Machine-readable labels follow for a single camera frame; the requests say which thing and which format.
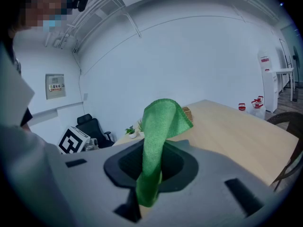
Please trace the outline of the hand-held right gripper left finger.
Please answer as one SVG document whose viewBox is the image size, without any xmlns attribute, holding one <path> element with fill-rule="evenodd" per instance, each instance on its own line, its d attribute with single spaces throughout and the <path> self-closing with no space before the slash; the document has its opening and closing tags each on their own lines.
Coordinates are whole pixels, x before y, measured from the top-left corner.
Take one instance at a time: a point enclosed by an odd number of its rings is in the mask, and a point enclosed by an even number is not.
<svg viewBox="0 0 303 227">
<path fill-rule="evenodd" d="M 143 140 L 89 152 L 59 155 L 60 187 L 79 227 L 142 227 L 144 220 L 135 199 L 135 186 L 121 170 L 119 160 L 130 167 Z"/>
</svg>

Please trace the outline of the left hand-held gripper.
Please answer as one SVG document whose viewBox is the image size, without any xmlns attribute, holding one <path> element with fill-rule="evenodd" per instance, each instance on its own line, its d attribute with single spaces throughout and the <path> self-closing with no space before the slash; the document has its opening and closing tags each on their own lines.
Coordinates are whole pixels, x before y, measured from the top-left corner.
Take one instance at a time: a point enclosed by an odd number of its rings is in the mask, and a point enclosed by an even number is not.
<svg viewBox="0 0 303 227">
<path fill-rule="evenodd" d="M 68 126 L 59 140 L 57 148 L 62 154 L 91 151 L 98 149 L 98 141 L 96 138 L 91 138 L 78 128 Z"/>
</svg>

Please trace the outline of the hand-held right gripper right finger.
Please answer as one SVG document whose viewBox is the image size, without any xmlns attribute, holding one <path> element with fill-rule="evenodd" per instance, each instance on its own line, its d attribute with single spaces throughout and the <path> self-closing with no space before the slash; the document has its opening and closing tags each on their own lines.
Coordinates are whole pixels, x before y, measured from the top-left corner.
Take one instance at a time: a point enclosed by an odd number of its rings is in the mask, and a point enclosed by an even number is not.
<svg viewBox="0 0 303 227">
<path fill-rule="evenodd" d="M 283 201 L 254 174 L 230 158 L 209 150 L 190 146 L 188 140 L 171 144 L 192 155 L 199 170 L 183 190 L 161 193 L 142 218 L 143 227 L 254 227 L 266 220 Z M 260 209 L 249 215 L 226 185 L 237 179 L 251 193 L 246 204 L 255 201 Z"/>
</svg>

